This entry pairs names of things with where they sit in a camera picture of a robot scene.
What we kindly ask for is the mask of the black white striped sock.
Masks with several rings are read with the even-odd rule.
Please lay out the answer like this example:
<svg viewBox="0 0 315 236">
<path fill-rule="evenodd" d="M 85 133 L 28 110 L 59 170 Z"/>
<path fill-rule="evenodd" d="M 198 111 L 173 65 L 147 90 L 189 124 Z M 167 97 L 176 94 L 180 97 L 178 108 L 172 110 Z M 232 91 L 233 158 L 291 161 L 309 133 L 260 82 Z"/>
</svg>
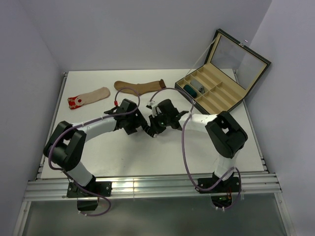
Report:
<svg viewBox="0 0 315 236">
<path fill-rule="evenodd" d="M 149 126 L 149 125 L 144 125 L 142 127 L 142 129 L 146 134 L 148 134 L 152 138 L 155 138 L 158 135 L 156 132 L 156 129 L 154 127 Z"/>
</svg>

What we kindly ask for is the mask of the green christmas bear sock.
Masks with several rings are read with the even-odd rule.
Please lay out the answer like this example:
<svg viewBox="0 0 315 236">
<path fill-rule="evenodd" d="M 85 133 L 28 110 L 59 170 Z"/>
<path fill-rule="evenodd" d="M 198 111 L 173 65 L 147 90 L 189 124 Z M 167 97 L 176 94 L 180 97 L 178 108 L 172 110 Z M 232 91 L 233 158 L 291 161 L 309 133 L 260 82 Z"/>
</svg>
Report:
<svg viewBox="0 0 315 236">
<path fill-rule="evenodd" d="M 192 97 L 196 98 L 197 97 L 197 92 L 190 86 L 190 85 L 185 85 L 183 89 Z"/>
</svg>

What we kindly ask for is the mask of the brown long sock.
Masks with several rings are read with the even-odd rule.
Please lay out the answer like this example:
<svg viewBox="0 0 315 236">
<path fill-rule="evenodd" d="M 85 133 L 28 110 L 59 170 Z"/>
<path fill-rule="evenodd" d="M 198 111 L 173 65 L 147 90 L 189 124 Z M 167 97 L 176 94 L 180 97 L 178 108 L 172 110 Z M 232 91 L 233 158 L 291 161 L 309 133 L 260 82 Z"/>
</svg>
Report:
<svg viewBox="0 0 315 236">
<path fill-rule="evenodd" d="M 164 89 L 166 88 L 166 85 L 163 79 L 144 84 L 132 84 L 123 81 L 116 81 L 114 83 L 114 88 L 116 90 L 120 90 L 122 93 L 132 94 L 134 96 L 141 96 L 146 93 Z"/>
</svg>

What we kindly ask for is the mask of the grey striped sock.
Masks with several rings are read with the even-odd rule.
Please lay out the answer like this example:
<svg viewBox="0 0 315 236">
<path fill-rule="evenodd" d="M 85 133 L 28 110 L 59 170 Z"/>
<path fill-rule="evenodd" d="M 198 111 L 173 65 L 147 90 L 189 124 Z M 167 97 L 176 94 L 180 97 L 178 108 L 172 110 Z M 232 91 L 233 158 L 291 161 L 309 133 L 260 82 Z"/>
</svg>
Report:
<svg viewBox="0 0 315 236">
<path fill-rule="evenodd" d="M 205 88 L 204 86 L 199 82 L 197 81 L 196 79 L 192 79 L 190 84 L 196 89 L 198 90 L 201 94 L 204 94 L 205 93 Z"/>
</svg>

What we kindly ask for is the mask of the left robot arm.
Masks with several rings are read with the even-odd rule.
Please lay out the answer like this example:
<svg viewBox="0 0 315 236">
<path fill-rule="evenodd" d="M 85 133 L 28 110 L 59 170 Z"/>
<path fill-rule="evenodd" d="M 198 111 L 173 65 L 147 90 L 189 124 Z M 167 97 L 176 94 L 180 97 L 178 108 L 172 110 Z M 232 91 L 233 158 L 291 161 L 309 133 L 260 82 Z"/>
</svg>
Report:
<svg viewBox="0 0 315 236">
<path fill-rule="evenodd" d="M 78 191 L 91 196 L 96 190 L 96 178 L 81 162 L 84 145 L 87 141 L 123 129 L 128 135 L 137 128 L 147 128 L 148 123 L 137 108 L 136 103 L 124 99 L 120 106 L 104 112 L 103 116 L 81 124 L 60 122 L 49 138 L 43 154 L 49 164 L 56 164 L 69 178 L 78 184 Z"/>
</svg>

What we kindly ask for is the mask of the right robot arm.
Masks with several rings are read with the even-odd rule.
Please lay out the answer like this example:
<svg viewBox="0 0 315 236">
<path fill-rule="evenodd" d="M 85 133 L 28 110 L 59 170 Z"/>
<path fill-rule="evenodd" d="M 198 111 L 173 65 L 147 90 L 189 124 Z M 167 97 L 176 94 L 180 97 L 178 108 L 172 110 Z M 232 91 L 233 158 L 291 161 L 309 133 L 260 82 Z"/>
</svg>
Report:
<svg viewBox="0 0 315 236">
<path fill-rule="evenodd" d="M 217 191 L 225 191 L 230 186 L 231 176 L 240 150 L 248 140 L 248 135 L 233 116 L 223 111 L 216 115 L 194 114 L 192 111 L 179 112 L 170 99 L 156 103 L 149 101 L 149 116 L 153 134 L 162 133 L 167 127 L 182 132 L 186 130 L 207 133 L 219 154 L 219 162 L 213 175 L 213 186 Z"/>
</svg>

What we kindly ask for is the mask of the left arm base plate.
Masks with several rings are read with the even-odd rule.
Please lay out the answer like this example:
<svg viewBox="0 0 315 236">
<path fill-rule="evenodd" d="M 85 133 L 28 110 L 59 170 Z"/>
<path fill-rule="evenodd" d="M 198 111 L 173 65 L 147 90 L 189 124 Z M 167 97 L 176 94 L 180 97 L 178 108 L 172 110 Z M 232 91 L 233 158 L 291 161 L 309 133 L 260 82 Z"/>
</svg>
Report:
<svg viewBox="0 0 315 236">
<path fill-rule="evenodd" d="M 86 197 L 96 197 L 100 195 L 103 197 L 110 197 L 112 190 L 111 181 L 97 181 L 88 187 L 79 187 L 78 184 L 71 182 L 68 185 L 67 198 L 86 198 Z"/>
</svg>

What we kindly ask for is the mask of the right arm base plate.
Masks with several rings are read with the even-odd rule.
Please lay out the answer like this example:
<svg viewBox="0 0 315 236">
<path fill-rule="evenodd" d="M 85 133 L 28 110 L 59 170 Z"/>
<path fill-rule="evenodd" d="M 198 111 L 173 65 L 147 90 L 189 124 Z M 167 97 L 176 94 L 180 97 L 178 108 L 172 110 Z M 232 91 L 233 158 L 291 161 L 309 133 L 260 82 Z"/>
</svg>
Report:
<svg viewBox="0 0 315 236">
<path fill-rule="evenodd" d="M 206 177 L 199 178 L 198 187 L 202 189 L 208 189 L 217 182 L 218 178 Z M 220 181 L 213 189 L 207 191 L 201 191 L 195 188 L 197 192 L 201 194 L 205 193 L 237 193 L 240 189 L 240 179 L 238 177 L 231 177 L 226 181 Z"/>
</svg>

